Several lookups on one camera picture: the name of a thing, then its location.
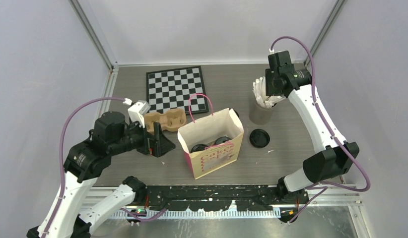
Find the black coffee cup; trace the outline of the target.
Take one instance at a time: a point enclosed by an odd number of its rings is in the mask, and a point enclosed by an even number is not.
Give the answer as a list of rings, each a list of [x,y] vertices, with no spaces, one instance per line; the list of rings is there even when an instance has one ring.
[[[209,146],[206,145],[206,144],[202,144],[202,143],[196,144],[196,145],[194,145],[194,146],[191,148],[190,153],[192,154],[192,153],[194,153],[194,152],[204,151],[204,150],[205,150],[206,148],[208,148],[208,147],[209,147]]]
[[[231,142],[231,138],[228,136],[219,137],[214,141],[213,146],[218,146],[221,144],[233,145],[233,143]]]

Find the pink paper bag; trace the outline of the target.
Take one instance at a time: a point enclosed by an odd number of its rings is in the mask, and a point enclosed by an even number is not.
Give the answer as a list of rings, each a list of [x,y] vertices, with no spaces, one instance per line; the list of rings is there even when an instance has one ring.
[[[183,149],[185,160],[194,179],[202,178],[224,166],[237,161],[244,136],[244,127],[233,109],[226,108],[215,112],[211,100],[205,97],[210,105],[209,116],[195,119],[189,107],[191,122],[180,127],[177,138]],[[231,138],[233,145],[221,144],[213,146],[216,139],[222,136]],[[204,151],[190,153],[196,144],[206,144]]]

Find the stack of black lids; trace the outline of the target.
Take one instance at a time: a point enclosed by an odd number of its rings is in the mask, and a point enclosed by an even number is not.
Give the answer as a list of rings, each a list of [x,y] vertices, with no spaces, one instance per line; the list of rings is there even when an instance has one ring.
[[[254,129],[249,135],[249,141],[255,148],[264,148],[270,142],[269,134],[263,129]]]

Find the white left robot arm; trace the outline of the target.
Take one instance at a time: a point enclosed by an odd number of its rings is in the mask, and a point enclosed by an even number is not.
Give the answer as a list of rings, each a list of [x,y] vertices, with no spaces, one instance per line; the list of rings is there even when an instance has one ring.
[[[154,123],[154,133],[138,121],[126,123],[120,112],[105,112],[95,121],[89,137],[70,148],[63,165],[65,184],[43,223],[31,228],[29,238],[89,238],[91,234],[122,207],[141,205],[147,197],[146,186],[129,176],[105,199],[81,212],[88,192],[111,164],[113,156],[137,150],[144,155],[161,157],[175,149],[175,144]]]

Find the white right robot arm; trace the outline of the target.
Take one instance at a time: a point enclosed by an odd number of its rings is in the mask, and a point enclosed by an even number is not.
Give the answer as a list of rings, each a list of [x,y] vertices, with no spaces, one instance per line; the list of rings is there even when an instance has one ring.
[[[302,168],[279,179],[277,198],[287,204],[296,198],[298,190],[346,174],[353,165],[347,152],[356,157],[360,150],[356,142],[349,143],[335,127],[312,85],[309,70],[297,69],[288,51],[270,53],[268,61],[266,95],[285,97],[292,103],[310,134],[315,152],[304,160]]]

